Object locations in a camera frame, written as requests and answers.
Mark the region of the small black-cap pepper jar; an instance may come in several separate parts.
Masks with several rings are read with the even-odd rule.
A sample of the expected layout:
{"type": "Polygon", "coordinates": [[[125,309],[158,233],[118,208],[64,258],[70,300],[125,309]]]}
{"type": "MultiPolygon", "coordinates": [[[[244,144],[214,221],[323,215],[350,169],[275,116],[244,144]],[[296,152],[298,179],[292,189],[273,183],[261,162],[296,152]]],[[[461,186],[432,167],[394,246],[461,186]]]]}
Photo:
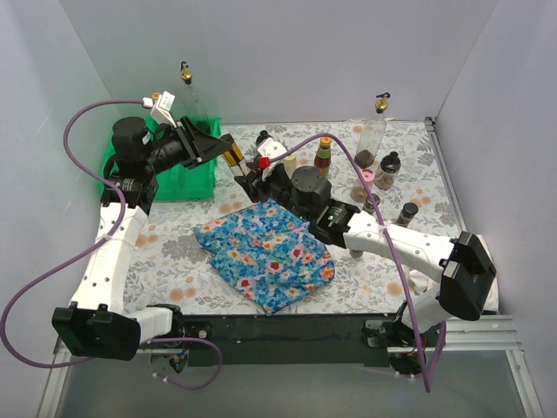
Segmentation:
{"type": "Polygon", "coordinates": [[[397,226],[408,227],[419,211],[419,207],[413,202],[407,202],[402,206],[398,218],[395,220],[397,226]]]}

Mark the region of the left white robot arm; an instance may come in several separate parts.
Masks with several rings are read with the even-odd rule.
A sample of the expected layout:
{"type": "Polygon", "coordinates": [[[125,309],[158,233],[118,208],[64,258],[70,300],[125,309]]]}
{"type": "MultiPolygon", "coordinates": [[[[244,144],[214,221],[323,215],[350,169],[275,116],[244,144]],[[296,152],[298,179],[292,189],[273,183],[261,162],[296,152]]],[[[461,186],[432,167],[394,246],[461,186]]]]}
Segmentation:
{"type": "Polygon", "coordinates": [[[75,356],[128,361],[139,346],[157,338],[178,347],[185,337],[178,307],[150,305],[124,313],[124,287],[138,237],[158,191],[158,174],[182,165],[193,168],[232,150],[233,138],[213,137],[188,118],[160,125],[152,138],[140,117],[112,126],[114,154],[104,168],[95,249],[67,307],[58,307],[52,325],[75,356]]]}

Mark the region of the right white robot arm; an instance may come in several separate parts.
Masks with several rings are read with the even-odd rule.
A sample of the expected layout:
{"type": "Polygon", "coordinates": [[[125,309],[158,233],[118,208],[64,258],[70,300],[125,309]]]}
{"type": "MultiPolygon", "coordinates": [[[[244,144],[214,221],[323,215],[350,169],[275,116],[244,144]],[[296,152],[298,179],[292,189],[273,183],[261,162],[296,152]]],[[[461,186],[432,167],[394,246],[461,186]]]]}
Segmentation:
{"type": "Polygon", "coordinates": [[[252,202],[271,199],[308,222],[309,232],[322,243],[379,255],[433,280],[432,288],[399,313],[393,333],[400,344],[417,344],[426,331],[452,317],[481,317],[496,269],[479,236],[463,232],[451,238],[382,226],[375,215],[334,199],[331,183],[312,166],[287,175],[276,165],[234,179],[252,202]]]}

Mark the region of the yellow-label spice tube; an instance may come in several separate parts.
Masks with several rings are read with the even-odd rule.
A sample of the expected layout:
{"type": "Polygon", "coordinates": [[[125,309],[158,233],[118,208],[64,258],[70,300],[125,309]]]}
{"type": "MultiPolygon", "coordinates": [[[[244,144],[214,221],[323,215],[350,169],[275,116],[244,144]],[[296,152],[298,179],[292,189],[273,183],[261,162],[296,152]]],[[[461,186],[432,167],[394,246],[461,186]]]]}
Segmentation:
{"type": "Polygon", "coordinates": [[[250,169],[247,167],[244,154],[238,148],[235,141],[232,141],[232,148],[222,154],[223,159],[230,168],[234,177],[247,176],[250,169]]]}

